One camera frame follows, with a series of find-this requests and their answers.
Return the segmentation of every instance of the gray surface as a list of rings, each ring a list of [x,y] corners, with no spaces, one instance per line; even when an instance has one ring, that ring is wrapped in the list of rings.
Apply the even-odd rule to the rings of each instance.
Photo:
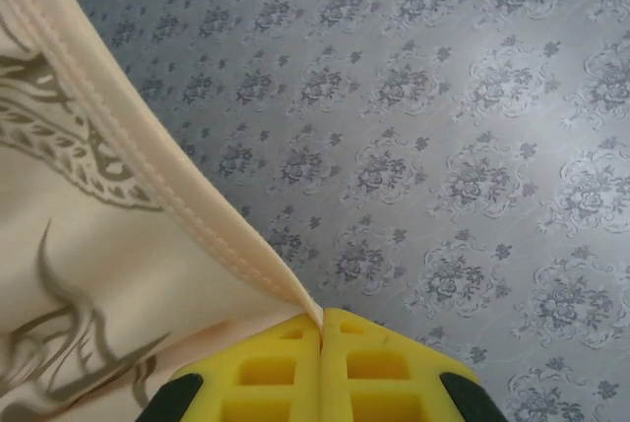
[[[630,0],[80,1],[323,305],[628,420]]]

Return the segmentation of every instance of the stitched seam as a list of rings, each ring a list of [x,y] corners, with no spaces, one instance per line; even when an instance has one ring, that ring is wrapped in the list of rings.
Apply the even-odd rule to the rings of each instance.
[[[35,0],[30,0],[30,2],[31,2],[31,5],[32,5],[33,9],[39,14],[39,16],[42,18],[42,21],[46,23],[46,25],[49,28],[49,30],[56,37],[57,41],[60,44],[61,49],[65,52],[65,55],[67,56],[67,61],[72,63],[74,65],[75,69],[79,70],[79,73],[82,73],[82,72],[85,73],[85,70],[81,69],[81,66],[78,63],[78,61],[71,56],[71,54],[70,54],[70,52],[69,52],[69,50],[68,50],[68,48],[66,46],[65,41],[60,36],[60,33],[57,30],[55,30],[55,28],[53,27],[53,24],[51,23],[51,21],[49,21],[46,18],[45,14],[43,14],[40,10],[38,10],[38,7],[37,7],[37,5],[35,3]],[[25,14],[20,9],[20,4],[16,4],[15,5],[15,9],[17,9],[20,13],[22,13],[23,17],[26,20],[29,19],[27,14]],[[198,225],[201,225],[201,227],[204,229],[205,232],[210,234],[211,237],[214,240],[218,241],[221,244],[221,247],[223,248],[223,250],[220,251],[218,249],[218,247],[216,247],[215,245],[213,245],[209,241],[208,238],[202,236],[199,232],[194,230],[187,223],[187,221],[183,219],[183,217],[179,216],[179,214],[177,213],[175,208],[173,206],[171,206],[168,203],[168,201],[164,198],[164,195],[162,195],[159,191],[156,191],[154,189],[155,194],[161,199],[161,201],[164,204],[166,204],[165,208],[168,211],[170,211],[177,218],[177,220],[181,223],[181,225],[189,233],[191,233],[194,237],[196,237],[198,240],[200,240],[202,243],[204,243],[211,251],[213,251],[215,254],[219,255],[220,257],[222,257],[226,261],[228,266],[232,269],[232,271],[235,272],[237,275],[240,275],[241,277],[244,277],[244,278],[246,278],[246,279],[248,279],[250,281],[253,281],[254,284],[256,284],[256,283],[262,284],[264,287],[267,287],[268,290],[271,288],[272,291],[276,291],[275,294],[279,295],[280,297],[282,297],[282,298],[284,298],[284,299],[286,299],[288,301],[291,301],[292,299],[285,292],[283,292],[267,276],[263,275],[259,270],[255,269],[245,259],[243,259],[238,253],[236,253],[236,251],[234,251],[233,248],[231,248],[224,240],[222,240],[207,223],[205,223],[201,218],[199,218],[197,215],[195,215],[193,213],[193,211],[185,204],[185,202],[166,184],[164,178],[147,161],[145,156],[142,154],[141,150],[138,148],[137,144],[131,139],[131,136],[129,135],[127,130],[118,122],[118,120],[111,113],[110,109],[108,108],[106,103],[103,101],[102,97],[98,94],[94,84],[87,77],[83,77],[83,81],[84,81],[85,85],[91,90],[92,95],[94,96],[97,105],[102,107],[104,109],[104,111],[106,112],[107,116],[109,117],[110,123],[113,124],[113,125],[111,125],[111,127],[113,127],[113,129],[117,130],[120,134],[122,134],[124,136],[123,142],[126,140],[128,145],[130,147],[132,147],[138,153],[138,157],[139,157],[141,163],[143,163],[143,164],[141,164],[141,166],[144,166],[145,168],[147,168],[149,170],[148,172],[143,172],[142,171],[143,168],[140,167],[139,169],[141,171],[139,172],[139,175],[141,176],[141,178],[143,178],[148,184],[152,184],[152,181],[151,181],[149,175],[153,174],[153,176],[159,182],[161,187],[178,203],[178,205],[181,208],[184,208],[184,210],[188,213],[189,218],[191,218],[193,221],[197,222]],[[94,111],[94,115],[96,117],[98,117],[97,110]],[[115,138],[115,136],[112,135],[111,137],[114,139],[114,142],[116,144],[120,144],[120,141],[117,140]]]

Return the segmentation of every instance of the patterned surface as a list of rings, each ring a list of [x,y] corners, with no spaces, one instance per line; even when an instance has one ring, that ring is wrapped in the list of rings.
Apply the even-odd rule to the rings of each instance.
[[[627,420],[630,0],[80,0],[324,306]]]

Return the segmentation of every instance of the floral pattern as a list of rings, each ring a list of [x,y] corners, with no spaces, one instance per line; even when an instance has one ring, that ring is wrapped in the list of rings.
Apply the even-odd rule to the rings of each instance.
[[[630,0],[80,2],[320,304],[510,422],[627,419]]]

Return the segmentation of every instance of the fabric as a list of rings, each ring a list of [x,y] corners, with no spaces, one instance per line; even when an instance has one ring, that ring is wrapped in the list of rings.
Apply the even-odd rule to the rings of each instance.
[[[2,421],[133,420],[181,365],[321,324],[75,0],[0,0],[0,168]]]
[[[79,1],[318,302],[628,420],[630,0]]]

